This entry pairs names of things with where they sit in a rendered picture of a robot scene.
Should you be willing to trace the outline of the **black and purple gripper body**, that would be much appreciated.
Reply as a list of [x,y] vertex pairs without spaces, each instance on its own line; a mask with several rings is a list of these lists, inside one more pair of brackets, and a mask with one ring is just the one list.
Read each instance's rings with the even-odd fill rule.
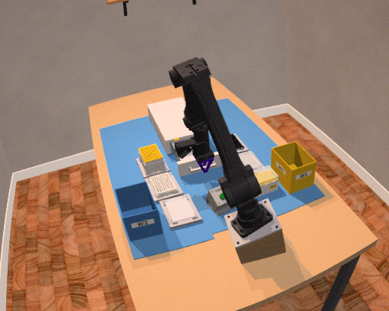
[[206,160],[214,158],[214,153],[211,150],[210,145],[209,145],[209,139],[206,140],[206,142],[203,141],[203,142],[198,142],[198,143],[204,143],[204,148],[205,148],[205,155],[199,155],[199,156],[196,156],[195,153],[192,150],[193,155],[194,155],[194,157],[196,158],[196,160],[198,162],[203,162],[203,161],[206,161]]

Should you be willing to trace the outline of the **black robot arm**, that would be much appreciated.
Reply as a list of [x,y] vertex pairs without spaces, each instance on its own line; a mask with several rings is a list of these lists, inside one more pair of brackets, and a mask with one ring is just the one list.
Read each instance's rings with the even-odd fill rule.
[[169,71],[174,87],[182,86],[185,92],[187,104],[182,119],[186,128],[194,133],[190,139],[175,142],[175,151],[180,159],[192,150],[196,156],[205,155],[204,143],[198,142],[209,139],[209,130],[223,166],[224,176],[218,178],[221,190],[228,205],[237,208],[237,216],[230,223],[245,238],[271,222],[273,215],[254,199],[262,193],[260,184],[253,168],[249,164],[245,167],[237,153],[209,75],[211,72],[205,59],[197,57],[177,64]]

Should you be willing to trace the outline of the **blue bench mat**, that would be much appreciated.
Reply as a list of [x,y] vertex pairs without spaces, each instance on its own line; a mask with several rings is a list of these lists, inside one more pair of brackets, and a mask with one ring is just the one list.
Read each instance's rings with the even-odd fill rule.
[[[230,134],[236,133],[263,166],[271,166],[271,148],[278,145],[231,100],[225,98],[217,103]],[[202,171],[180,177],[178,159],[175,154],[167,155],[149,116],[101,128],[100,136],[119,216],[134,260],[200,244],[214,239],[213,234],[228,229],[224,216],[237,208],[218,216],[207,205],[206,199],[210,189],[220,186],[218,178],[224,176],[223,166],[208,169],[206,173]],[[114,189],[145,181],[136,159],[139,158],[139,148],[153,144],[159,148],[184,195],[191,196],[202,221],[170,229],[160,203],[156,202],[164,234],[130,241]],[[276,216],[280,216],[324,196],[315,184],[289,194],[278,182],[278,190],[256,199],[259,202],[268,198]]]

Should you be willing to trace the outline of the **dark blue open-top bin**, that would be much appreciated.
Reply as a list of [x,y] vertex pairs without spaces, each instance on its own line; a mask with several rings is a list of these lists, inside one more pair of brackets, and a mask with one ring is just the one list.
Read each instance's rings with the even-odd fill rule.
[[164,234],[159,210],[147,182],[114,190],[130,241]]

